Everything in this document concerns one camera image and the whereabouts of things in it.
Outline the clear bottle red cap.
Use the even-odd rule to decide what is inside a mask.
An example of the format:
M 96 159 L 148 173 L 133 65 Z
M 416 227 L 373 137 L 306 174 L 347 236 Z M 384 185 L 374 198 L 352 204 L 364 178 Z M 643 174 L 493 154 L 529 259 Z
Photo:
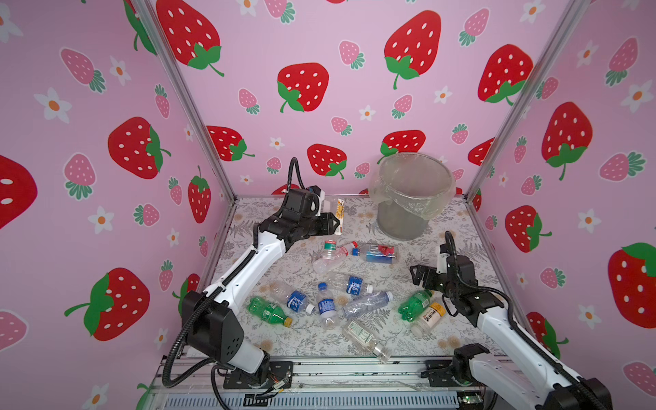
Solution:
M 326 240 L 321 257 L 312 264 L 313 270 L 317 274 L 328 273 L 342 264 L 352 250 L 357 248 L 358 244 L 355 241 L 338 246 L 335 240 Z

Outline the white label bottle yellow cap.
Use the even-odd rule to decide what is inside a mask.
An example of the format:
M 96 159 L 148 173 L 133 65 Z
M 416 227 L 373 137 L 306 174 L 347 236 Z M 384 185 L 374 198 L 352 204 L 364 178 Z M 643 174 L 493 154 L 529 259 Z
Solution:
M 437 302 L 429 305 L 420 316 L 413 321 L 411 333 L 416 338 L 423 338 L 437 327 L 438 322 L 447 314 L 445 307 Z

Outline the Fiji bottle red flower label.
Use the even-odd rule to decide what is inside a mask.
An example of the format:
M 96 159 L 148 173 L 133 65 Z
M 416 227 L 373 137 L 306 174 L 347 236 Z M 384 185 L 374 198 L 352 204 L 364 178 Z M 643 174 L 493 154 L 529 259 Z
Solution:
M 396 248 L 384 244 L 358 244 L 352 249 L 352 255 L 370 263 L 391 265 L 396 262 Z

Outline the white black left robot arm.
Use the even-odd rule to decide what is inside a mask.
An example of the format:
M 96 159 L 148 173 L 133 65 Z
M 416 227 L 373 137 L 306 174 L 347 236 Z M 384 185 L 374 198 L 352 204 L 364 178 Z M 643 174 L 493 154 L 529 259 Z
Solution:
M 203 291 L 183 299 L 179 344 L 188 345 L 224 367 L 259 375 L 268 369 L 268 355 L 244 336 L 237 315 L 255 285 L 297 242 L 331 236 L 340 227 L 333 213 L 299 220 L 272 215 L 254 227 L 253 244 L 228 272 Z

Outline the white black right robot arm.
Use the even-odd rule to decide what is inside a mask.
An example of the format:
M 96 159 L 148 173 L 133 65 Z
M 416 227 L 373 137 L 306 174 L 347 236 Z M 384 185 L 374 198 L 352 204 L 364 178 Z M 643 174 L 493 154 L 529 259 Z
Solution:
M 466 281 L 447 265 L 409 268 L 413 283 L 451 300 L 460 315 L 499 346 L 521 373 L 514 372 L 480 343 L 457 348 L 451 364 L 428 368 L 424 377 L 451 377 L 460 384 L 480 383 L 517 409 L 612 409 L 611 393 L 598 379 L 567 367 L 514 320 L 512 302 L 494 288 Z

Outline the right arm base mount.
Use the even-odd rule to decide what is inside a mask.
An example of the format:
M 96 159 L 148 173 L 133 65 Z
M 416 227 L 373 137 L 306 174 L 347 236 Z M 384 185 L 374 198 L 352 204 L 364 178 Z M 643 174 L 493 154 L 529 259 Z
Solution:
M 420 377 L 428 379 L 431 387 L 480 387 L 482 384 L 473 377 L 469 361 L 477 355 L 489 353 L 480 343 L 456 348 L 451 360 L 427 360 L 426 369 L 420 373 Z

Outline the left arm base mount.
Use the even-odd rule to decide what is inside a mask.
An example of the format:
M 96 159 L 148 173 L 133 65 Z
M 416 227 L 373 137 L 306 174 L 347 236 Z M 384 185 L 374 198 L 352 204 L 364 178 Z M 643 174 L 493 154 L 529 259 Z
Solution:
M 272 360 L 266 350 L 259 350 L 261 362 L 253 373 L 235 368 L 224 378 L 225 390 L 264 389 L 279 391 L 290 388 L 293 379 L 294 362 L 290 360 Z

